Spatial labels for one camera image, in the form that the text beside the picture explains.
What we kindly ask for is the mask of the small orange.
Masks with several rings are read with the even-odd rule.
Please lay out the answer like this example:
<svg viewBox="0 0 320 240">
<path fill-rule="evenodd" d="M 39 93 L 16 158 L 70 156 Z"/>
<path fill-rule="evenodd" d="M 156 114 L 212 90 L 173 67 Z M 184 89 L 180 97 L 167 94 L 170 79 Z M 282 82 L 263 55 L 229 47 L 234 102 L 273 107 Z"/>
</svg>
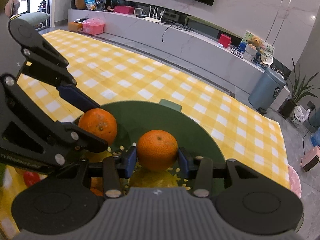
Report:
<svg viewBox="0 0 320 240">
<path fill-rule="evenodd" d="M 78 122 L 78 126 L 105 140 L 112 145 L 117 136 L 117 122 L 115 117 L 108 111 L 94 108 L 84 113 Z"/>
</svg>

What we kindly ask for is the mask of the large orange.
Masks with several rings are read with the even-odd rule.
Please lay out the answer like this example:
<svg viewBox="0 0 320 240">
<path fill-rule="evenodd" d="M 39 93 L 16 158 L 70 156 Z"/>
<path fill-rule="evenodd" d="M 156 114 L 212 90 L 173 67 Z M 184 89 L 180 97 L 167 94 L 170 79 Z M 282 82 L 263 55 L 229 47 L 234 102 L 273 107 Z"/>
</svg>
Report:
<svg viewBox="0 0 320 240">
<path fill-rule="evenodd" d="M 137 142 L 139 164 L 153 172 L 161 172 L 172 167 L 177 160 L 177 153 L 177 140 L 163 130 L 148 131 Z"/>
</svg>

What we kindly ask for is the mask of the red cherry tomato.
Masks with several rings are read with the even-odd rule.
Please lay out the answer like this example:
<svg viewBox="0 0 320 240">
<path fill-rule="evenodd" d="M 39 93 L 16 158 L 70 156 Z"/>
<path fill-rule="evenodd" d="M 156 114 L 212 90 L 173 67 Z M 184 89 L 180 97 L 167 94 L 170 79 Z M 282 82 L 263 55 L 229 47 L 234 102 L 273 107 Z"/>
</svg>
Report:
<svg viewBox="0 0 320 240">
<path fill-rule="evenodd" d="M 27 187 L 31 187 L 41 181 L 41 178 L 36 172 L 25 171 L 23 174 L 23 180 Z"/>
</svg>

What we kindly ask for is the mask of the green plastic bowl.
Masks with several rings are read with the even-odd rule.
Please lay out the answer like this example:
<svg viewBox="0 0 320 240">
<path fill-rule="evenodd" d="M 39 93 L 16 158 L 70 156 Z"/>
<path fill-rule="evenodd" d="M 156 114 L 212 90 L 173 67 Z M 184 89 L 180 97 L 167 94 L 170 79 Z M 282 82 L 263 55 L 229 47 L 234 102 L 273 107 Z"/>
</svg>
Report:
<svg viewBox="0 0 320 240">
<path fill-rule="evenodd" d="M 114 151 L 102 165 L 92 166 L 94 176 L 102 178 L 105 198 L 123 196 L 123 179 L 132 187 L 176 187 L 177 178 L 169 173 L 175 164 L 192 182 L 191 194 L 208 198 L 223 172 L 225 160 L 217 143 L 172 102 L 111 103 L 87 111 L 77 124 Z"/>
</svg>

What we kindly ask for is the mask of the light blue chair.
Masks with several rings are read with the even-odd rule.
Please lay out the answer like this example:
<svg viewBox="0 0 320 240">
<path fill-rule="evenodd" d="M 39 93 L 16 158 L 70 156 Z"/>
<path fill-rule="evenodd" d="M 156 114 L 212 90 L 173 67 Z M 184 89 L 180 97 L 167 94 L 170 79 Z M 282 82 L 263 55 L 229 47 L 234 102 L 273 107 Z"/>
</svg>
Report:
<svg viewBox="0 0 320 240">
<path fill-rule="evenodd" d="M 46 12 L 29 12 L 19 16 L 20 19 L 28 22 L 33 27 L 46 21 L 49 17 L 50 15 Z"/>
</svg>

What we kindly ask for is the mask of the pink storage basket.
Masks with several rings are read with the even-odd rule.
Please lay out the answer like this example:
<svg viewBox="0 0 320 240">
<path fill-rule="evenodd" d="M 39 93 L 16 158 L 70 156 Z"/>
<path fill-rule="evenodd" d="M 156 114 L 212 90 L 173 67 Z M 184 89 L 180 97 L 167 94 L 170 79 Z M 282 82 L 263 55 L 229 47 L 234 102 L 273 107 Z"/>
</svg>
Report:
<svg viewBox="0 0 320 240">
<path fill-rule="evenodd" d="M 98 35 L 104 32 L 105 22 L 99 18 L 90 18 L 82 22 L 82 32 L 89 35 Z"/>
</svg>

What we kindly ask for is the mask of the blue grey trash bin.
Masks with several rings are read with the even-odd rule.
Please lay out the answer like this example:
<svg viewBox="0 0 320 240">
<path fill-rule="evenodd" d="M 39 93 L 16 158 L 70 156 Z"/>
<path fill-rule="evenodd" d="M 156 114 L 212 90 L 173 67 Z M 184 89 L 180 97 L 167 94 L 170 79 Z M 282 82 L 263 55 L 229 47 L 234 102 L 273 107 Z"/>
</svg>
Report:
<svg viewBox="0 0 320 240">
<path fill-rule="evenodd" d="M 266 68 L 249 95 L 248 101 L 255 110 L 264 115 L 285 85 L 286 82 L 280 74 L 271 68 Z"/>
</svg>

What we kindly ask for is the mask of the magenta box on console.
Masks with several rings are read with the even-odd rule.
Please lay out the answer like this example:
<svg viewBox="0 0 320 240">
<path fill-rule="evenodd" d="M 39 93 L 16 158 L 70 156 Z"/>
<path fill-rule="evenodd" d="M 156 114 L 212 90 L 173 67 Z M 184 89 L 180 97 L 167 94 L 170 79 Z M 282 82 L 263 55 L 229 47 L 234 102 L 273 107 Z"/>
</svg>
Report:
<svg viewBox="0 0 320 240">
<path fill-rule="evenodd" d="M 128 5 L 116 5 L 114 7 L 114 12 L 120 13 L 120 14 L 127 14 L 132 15 L 134 14 L 134 7 L 128 6 Z"/>
</svg>

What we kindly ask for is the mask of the pink space heater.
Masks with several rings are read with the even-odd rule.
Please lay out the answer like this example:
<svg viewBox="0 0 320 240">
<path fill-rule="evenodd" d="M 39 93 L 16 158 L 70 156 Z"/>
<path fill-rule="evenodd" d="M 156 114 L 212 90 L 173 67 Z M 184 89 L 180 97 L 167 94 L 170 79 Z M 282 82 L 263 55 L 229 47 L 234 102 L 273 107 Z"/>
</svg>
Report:
<svg viewBox="0 0 320 240">
<path fill-rule="evenodd" d="M 310 171 L 317 163 L 319 163 L 320 150 L 319 146 L 313 147 L 301 158 L 300 166 L 305 171 Z"/>
</svg>

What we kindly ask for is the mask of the white tv console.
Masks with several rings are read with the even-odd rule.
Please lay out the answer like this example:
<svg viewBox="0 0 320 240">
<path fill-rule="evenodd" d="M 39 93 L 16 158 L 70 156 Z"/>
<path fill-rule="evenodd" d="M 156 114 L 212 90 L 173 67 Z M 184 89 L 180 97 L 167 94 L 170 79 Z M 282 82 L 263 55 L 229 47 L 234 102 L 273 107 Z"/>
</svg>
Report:
<svg viewBox="0 0 320 240">
<path fill-rule="evenodd" d="M 112 12 L 72 10 L 70 22 L 78 18 L 97 18 L 105 23 L 98 37 L 198 75 L 213 83 L 220 80 L 251 94 L 261 80 L 264 69 L 221 48 L 217 42 L 176 25 L 154 23 Z"/>
</svg>

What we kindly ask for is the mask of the white plastic bag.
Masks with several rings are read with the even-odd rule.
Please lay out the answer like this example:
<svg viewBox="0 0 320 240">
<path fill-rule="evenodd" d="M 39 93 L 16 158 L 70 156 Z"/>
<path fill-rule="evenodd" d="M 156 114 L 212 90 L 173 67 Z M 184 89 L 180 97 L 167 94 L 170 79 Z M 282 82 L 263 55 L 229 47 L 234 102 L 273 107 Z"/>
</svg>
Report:
<svg viewBox="0 0 320 240">
<path fill-rule="evenodd" d="M 310 109 L 305 109 L 303 106 L 296 106 L 293 110 L 293 118 L 294 123 L 300 125 L 303 124 L 309 117 Z"/>
</svg>

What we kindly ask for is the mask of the white wifi router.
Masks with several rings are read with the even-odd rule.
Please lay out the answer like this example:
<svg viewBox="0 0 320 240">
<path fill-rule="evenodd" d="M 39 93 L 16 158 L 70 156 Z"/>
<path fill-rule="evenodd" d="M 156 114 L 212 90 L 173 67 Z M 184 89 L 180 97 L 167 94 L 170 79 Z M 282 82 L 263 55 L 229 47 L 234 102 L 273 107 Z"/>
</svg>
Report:
<svg viewBox="0 0 320 240">
<path fill-rule="evenodd" d="M 149 21 L 149 22 L 154 22 L 154 23 L 159 23 L 162 21 L 162 18 L 164 16 L 165 9 L 160 10 L 158 7 L 152 7 L 149 8 L 149 14 L 146 15 L 143 20 Z"/>
</svg>

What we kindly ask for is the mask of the potted plant by bin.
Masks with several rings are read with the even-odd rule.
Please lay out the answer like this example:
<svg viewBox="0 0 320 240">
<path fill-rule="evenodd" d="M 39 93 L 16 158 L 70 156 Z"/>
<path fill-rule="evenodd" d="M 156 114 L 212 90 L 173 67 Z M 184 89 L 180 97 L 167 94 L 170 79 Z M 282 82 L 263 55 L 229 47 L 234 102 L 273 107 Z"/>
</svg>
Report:
<svg viewBox="0 0 320 240">
<path fill-rule="evenodd" d="M 319 74 L 316 72 L 310 78 L 307 78 L 307 75 L 304 75 L 302 79 L 300 79 L 300 70 L 297 69 L 293 58 L 291 58 L 293 64 L 293 74 L 294 74 L 294 82 L 292 82 L 289 78 L 287 79 L 291 84 L 291 98 L 285 103 L 284 107 L 280 110 L 281 116 L 286 120 L 290 114 L 293 112 L 295 107 L 298 106 L 298 103 L 302 98 L 306 96 L 310 96 L 313 98 L 318 98 L 312 91 L 319 90 L 319 86 L 315 86 L 311 84 L 311 81 Z"/>
</svg>

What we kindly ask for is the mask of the red box on console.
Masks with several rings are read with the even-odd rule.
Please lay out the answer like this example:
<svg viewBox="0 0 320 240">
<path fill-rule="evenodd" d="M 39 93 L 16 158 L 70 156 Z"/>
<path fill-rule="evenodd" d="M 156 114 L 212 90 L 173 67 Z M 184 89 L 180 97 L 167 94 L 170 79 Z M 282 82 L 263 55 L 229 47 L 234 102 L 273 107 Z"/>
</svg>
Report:
<svg viewBox="0 0 320 240">
<path fill-rule="evenodd" d="M 221 34 L 218 43 L 223 46 L 223 48 L 228 48 L 231 44 L 231 37 L 226 34 Z"/>
</svg>

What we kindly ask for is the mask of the teddy bear toy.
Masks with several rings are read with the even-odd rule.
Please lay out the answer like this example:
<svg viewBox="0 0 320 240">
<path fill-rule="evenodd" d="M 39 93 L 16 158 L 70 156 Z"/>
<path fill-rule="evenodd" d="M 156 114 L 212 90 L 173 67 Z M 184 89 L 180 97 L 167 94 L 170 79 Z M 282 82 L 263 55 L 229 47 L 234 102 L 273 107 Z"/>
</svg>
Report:
<svg viewBox="0 0 320 240">
<path fill-rule="evenodd" d="M 261 47 L 261 45 L 262 45 L 262 40 L 261 40 L 259 37 L 253 35 L 253 36 L 248 40 L 248 44 L 249 44 L 250 47 L 252 47 L 252 48 L 254 48 L 254 49 L 256 49 L 256 50 L 259 50 L 260 47 Z"/>
</svg>

